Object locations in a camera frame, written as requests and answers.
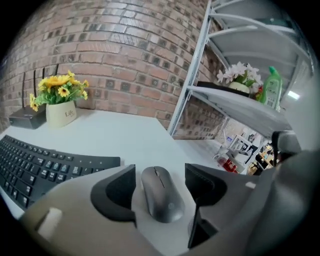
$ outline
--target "white flower pot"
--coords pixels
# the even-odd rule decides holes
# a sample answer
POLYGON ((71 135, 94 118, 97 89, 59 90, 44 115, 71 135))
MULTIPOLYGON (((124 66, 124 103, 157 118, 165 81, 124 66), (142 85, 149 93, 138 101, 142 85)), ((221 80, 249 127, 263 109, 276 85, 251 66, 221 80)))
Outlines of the white flower pot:
POLYGON ((74 101, 56 105, 46 105, 46 122, 50 128, 60 128, 71 123, 77 117, 74 101))
POLYGON ((247 94, 250 93, 250 89, 247 86, 245 86, 244 84, 239 83, 239 82, 231 82, 229 84, 229 88, 235 89, 235 90, 247 93, 247 94))

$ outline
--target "black wireless mouse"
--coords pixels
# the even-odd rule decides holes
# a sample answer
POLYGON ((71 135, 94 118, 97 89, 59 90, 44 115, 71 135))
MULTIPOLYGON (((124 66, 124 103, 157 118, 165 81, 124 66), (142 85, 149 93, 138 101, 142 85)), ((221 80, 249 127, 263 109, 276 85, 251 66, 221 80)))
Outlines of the black wireless mouse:
POLYGON ((152 166, 144 169, 141 181, 149 213, 156 221, 171 223, 184 215, 184 201, 165 168, 152 166))

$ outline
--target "keyboard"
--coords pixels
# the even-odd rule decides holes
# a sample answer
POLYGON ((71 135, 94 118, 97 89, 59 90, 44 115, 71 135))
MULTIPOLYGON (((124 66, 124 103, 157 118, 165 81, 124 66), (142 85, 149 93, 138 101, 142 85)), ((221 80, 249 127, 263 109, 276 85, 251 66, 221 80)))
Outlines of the keyboard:
POLYGON ((0 140, 0 186, 23 210, 59 183, 119 166, 120 157, 63 153, 8 135, 0 140))

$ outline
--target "green bottle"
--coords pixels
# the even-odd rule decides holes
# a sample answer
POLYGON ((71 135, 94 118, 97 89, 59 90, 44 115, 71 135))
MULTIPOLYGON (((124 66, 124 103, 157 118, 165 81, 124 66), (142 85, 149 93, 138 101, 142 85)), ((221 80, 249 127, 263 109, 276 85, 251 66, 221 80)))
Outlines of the green bottle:
POLYGON ((269 66, 269 70, 271 75, 264 81, 260 102, 276 110, 280 103, 283 80, 275 67, 269 66))

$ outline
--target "fluorescent light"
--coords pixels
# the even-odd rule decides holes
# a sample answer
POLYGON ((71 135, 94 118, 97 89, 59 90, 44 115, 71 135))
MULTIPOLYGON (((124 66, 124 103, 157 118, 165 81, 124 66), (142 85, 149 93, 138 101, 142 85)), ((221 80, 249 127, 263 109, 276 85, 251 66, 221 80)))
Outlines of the fluorescent light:
POLYGON ((300 95, 299 94, 296 94, 295 92, 293 92, 292 90, 290 90, 288 92, 288 95, 292 98, 294 98, 295 100, 298 100, 300 98, 300 95))

